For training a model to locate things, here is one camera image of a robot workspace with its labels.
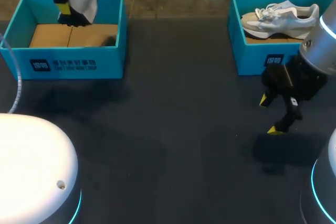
dark gray floor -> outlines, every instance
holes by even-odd
[[[0,87],[5,112],[16,84],[3,60]],[[290,134],[266,136],[285,107],[258,106],[260,78],[237,76],[220,18],[131,19],[122,81],[26,81],[23,92],[17,113],[74,143],[84,224],[299,223],[301,184],[335,128],[331,80]]]

blue cardboard box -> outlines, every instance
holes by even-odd
[[[98,0],[94,24],[118,25],[115,46],[30,48],[37,25],[57,24],[58,15],[53,0],[20,0],[4,38],[14,52],[23,80],[122,78],[127,46],[124,0]],[[17,78],[13,59],[3,43],[0,53]]]
[[[268,4],[286,0],[230,0],[227,27],[236,61],[238,74],[242,76],[259,75],[265,69],[268,59],[276,63],[286,63],[291,56],[297,55],[300,43],[263,43],[248,44],[240,18],[245,13],[254,12],[255,8],[266,8]],[[333,0],[290,0],[297,6],[317,4],[322,15]]]

metal cylinder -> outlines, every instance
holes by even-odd
[[[304,224],[336,223],[336,130],[316,160],[300,195]]]
[[[336,76],[336,1],[300,45],[300,53],[319,72]]]

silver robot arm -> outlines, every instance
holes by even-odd
[[[336,76],[336,0],[300,45],[300,54],[316,71]]]
[[[269,64],[262,73],[265,93],[260,106],[268,107],[281,95],[287,108],[268,133],[288,132],[295,120],[302,120],[300,102],[311,100],[328,76],[336,76],[336,0],[302,42],[298,55],[285,65]]]

cardboard box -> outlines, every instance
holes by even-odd
[[[248,44],[301,43],[303,41],[303,39],[294,39],[282,34],[274,34],[267,39],[257,39],[257,38],[251,38],[249,37],[248,34],[245,33],[245,38]]]
[[[262,74],[267,63],[287,63],[297,55],[300,40],[292,38],[270,38],[255,40],[246,38],[240,17],[245,13],[254,12],[255,8],[265,8],[271,3],[286,0],[230,0],[227,28],[239,75]],[[290,0],[298,6],[317,4],[322,15],[333,0]]]
[[[115,46],[118,25],[93,24],[69,27],[60,24],[37,25],[30,48]]]
[[[57,22],[54,0],[20,0],[4,35],[23,80],[120,79],[123,76],[127,15],[124,0],[98,0],[93,25]],[[17,79],[10,52],[0,53]]]

